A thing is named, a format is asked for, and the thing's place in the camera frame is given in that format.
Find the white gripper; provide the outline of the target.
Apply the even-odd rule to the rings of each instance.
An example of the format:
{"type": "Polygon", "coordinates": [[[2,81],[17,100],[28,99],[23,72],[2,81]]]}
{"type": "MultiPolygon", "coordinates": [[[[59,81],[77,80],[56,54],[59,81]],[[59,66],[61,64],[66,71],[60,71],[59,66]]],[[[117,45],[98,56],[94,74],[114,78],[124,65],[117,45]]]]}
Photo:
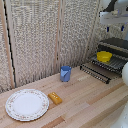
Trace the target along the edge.
{"type": "Polygon", "coordinates": [[[104,25],[127,23],[128,13],[119,12],[101,12],[100,13],[100,23],[104,25]]]}

